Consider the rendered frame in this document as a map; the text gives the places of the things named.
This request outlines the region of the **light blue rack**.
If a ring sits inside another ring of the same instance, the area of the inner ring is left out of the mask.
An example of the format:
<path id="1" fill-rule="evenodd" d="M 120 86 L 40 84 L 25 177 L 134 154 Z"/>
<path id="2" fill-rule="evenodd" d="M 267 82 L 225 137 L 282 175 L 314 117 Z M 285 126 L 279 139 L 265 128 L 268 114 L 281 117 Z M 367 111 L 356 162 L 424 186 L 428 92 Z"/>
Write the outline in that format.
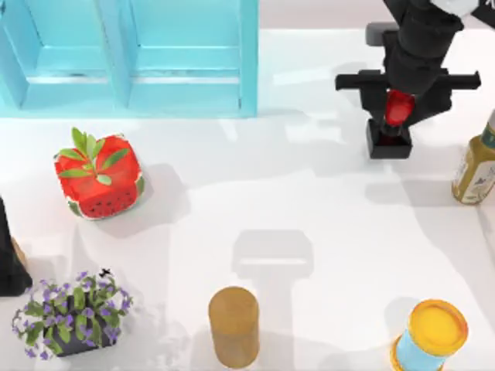
<path id="1" fill-rule="evenodd" d="M 0 0 L 0 117 L 253 117 L 258 0 Z"/>

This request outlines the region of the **red trophy with black base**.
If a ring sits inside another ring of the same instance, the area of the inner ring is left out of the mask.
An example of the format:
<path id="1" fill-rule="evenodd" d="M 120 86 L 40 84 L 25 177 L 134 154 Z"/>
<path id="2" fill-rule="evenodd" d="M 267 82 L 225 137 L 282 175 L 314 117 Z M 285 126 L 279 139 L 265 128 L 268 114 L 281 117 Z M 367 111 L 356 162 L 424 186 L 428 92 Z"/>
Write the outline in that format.
<path id="1" fill-rule="evenodd" d="M 387 92 L 384 115 L 367 123 L 367 147 L 371 159 L 406 159 L 412 141 L 405 122 L 415 106 L 415 99 L 398 90 Z"/>

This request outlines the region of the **red watermelon plant pot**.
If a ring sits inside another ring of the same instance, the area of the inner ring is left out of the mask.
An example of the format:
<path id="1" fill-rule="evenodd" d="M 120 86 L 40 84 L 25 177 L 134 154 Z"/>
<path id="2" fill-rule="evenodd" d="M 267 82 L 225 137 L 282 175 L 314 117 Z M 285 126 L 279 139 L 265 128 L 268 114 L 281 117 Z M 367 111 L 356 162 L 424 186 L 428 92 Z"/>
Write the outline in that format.
<path id="1" fill-rule="evenodd" d="M 70 210 L 88 220 L 133 207 L 145 189 L 135 152 L 123 134 L 96 139 L 73 128 L 73 148 L 54 156 L 56 175 Z"/>

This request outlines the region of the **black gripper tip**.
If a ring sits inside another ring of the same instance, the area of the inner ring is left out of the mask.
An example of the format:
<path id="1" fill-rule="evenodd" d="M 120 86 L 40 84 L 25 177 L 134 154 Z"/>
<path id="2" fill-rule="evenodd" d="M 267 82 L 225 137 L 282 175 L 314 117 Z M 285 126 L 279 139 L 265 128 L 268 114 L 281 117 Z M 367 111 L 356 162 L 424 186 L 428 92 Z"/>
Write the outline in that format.
<path id="1" fill-rule="evenodd" d="M 0 298 L 16 297 L 32 287 L 32 278 L 15 252 L 5 204 L 0 196 Z"/>

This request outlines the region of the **pale grey rounded box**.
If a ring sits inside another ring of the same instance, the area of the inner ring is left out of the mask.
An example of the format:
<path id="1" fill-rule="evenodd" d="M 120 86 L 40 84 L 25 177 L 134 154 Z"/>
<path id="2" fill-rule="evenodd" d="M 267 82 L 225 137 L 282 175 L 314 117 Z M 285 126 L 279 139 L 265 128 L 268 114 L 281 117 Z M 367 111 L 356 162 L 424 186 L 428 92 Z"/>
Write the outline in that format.
<path id="1" fill-rule="evenodd" d="M 395 22 L 372 22 L 366 26 L 365 39 L 368 46 L 383 46 L 383 35 L 386 31 L 398 31 Z"/>

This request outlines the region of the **olive green bottle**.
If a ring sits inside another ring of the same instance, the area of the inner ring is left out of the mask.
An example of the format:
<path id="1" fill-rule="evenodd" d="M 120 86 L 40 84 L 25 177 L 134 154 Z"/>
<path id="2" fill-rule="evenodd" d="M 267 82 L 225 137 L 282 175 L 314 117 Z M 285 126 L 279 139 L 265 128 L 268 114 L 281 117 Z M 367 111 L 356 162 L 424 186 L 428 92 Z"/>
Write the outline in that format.
<path id="1" fill-rule="evenodd" d="M 470 139 L 452 181 L 452 195 L 465 205 L 481 203 L 495 186 L 495 109 L 481 134 Z"/>

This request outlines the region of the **brown wooden cup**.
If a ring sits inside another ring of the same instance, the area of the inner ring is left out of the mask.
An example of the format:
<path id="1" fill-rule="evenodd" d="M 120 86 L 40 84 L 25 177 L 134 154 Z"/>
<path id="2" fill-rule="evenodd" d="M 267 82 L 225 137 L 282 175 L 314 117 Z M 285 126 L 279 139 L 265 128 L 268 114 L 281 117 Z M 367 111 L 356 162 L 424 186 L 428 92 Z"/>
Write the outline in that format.
<path id="1" fill-rule="evenodd" d="M 247 289 L 219 290 L 208 305 L 210 331 L 217 359 L 231 369 L 253 363 L 260 349 L 259 304 Z"/>

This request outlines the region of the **yellow and blue can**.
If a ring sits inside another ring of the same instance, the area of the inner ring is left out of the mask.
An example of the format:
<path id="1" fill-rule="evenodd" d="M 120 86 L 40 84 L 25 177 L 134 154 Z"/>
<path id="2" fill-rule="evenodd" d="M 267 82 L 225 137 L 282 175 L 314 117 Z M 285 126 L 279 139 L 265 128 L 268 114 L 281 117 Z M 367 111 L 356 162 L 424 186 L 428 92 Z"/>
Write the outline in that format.
<path id="1" fill-rule="evenodd" d="M 394 371 L 444 371 L 446 360 L 463 347 L 468 334 L 467 322 L 454 305 L 421 301 L 391 345 L 391 366 Z"/>

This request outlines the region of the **purple flowers in black pot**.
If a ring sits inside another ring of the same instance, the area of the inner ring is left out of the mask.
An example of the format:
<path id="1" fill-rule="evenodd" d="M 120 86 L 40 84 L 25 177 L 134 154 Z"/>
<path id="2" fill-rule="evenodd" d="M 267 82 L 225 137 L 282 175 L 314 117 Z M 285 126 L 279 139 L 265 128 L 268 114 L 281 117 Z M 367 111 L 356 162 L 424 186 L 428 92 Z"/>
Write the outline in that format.
<path id="1" fill-rule="evenodd" d="M 80 272 L 71 283 L 41 280 L 12 317 L 12 332 L 25 354 L 47 361 L 114 345 L 133 297 L 108 269 Z"/>

